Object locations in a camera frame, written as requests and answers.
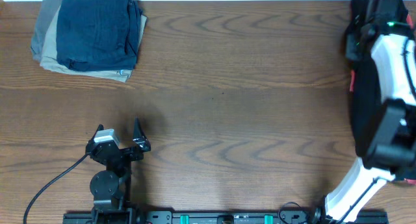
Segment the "folded grey garment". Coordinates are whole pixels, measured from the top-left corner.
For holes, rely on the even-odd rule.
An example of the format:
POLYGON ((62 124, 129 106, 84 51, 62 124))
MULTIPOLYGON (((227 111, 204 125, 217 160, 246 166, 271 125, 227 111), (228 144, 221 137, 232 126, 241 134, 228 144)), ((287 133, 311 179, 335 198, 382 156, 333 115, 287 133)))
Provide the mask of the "folded grey garment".
POLYGON ((33 35, 31 38, 32 58, 36 61, 41 60, 42 48, 44 45, 46 32, 56 14, 62 0, 43 0, 40 11, 36 19, 33 35))

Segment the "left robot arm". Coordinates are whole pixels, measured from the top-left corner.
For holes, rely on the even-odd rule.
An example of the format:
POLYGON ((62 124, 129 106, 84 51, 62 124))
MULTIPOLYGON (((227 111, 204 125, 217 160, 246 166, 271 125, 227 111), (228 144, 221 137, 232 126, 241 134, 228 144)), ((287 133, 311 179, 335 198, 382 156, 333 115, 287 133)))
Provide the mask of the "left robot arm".
POLYGON ((85 153, 105 166, 90 181, 94 197, 93 223, 145 223, 142 212, 130 201, 131 163, 144 158, 151 144, 140 126, 138 118, 133 127, 132 147, 120 149, 120 139, 114 129, 99 125, 88 141, 85 153))

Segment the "folded beige garment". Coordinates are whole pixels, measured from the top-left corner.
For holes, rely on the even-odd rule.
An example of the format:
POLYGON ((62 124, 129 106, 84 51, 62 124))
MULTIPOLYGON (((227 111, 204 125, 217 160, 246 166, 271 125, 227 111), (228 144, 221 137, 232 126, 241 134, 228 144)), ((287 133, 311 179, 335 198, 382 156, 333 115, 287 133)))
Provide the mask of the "folded beige garment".
POLYGON ((140 43, 143 36, 141 30, 147 17, 134 15, 131 18, 127 4, 114 9, 92 5, 71 8, 62 5, 45 34, 40 65, 44 69, 69 75, 126 82, 131 76, 131 70, 122 69, 120 65, 115 70, 74 71, 64 64, 70 60, 86 66, 97 65, 99 62, 110 66, 115 64, 115 60, 126 56, 127 52, 135 50, 126 42, 130 26, 134 29, 133 41, 140 43))

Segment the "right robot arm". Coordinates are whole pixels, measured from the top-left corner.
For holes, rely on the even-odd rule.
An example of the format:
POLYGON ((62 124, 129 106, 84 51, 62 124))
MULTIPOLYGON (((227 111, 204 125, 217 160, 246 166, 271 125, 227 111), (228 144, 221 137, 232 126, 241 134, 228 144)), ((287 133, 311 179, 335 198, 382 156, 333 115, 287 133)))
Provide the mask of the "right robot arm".
POLYGON ((387 223, 365 204, 390 182, 415 182, 415 25, 403 0, 351 0, 345 55, 356 159, 312 223, 387 223))

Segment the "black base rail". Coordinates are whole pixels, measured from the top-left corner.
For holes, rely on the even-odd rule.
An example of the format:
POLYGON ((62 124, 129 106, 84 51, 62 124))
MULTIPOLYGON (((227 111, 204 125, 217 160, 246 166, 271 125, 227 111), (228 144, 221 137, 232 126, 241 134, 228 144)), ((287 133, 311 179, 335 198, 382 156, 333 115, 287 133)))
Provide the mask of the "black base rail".
POLYGON ((63 224, 93 223, 132 223, 132 224, 280 224, 314 223, 305 212, 284 210, 278 213, 186 213, 171 211, 153 211, 138 216, 134 213, 100 214, 91 213, 64 214, 63 224))

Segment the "folded navy blue garment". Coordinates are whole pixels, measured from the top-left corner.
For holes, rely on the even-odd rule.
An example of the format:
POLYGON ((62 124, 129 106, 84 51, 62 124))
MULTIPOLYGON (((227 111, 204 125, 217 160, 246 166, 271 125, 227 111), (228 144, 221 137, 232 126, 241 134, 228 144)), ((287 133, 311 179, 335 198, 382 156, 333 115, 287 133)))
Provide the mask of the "folded navy blue garment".
POLYGON ((57 61, 74 71, 132 70, 142 10, 134 0, 62 0, 57 61))

